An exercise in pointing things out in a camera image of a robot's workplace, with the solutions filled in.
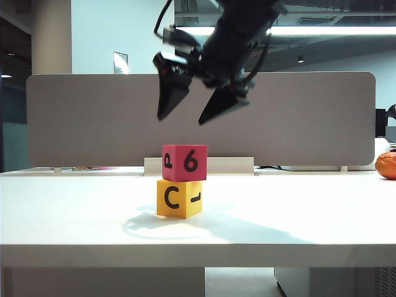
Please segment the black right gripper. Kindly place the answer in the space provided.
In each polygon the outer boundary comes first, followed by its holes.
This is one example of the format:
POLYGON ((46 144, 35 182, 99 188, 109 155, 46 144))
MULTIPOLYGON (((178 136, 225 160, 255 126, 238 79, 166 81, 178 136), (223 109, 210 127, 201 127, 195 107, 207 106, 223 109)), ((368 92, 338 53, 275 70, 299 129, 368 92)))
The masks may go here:
POLYGON ((257 71, 254 69, 246 77, 242 74, 248 57, 257 47, 256 35, 253 30, 215 29, 201 45, 187 33, 187 45, 193 49, 186 56, 186 65, 157 53, 153 63, 158 70, 160 89, 158 120, 164 120, 188 95, 194 76, 201 78, 208 88, 216 88, 200 115, 200 125, 247 106, 249 87, 257 71))

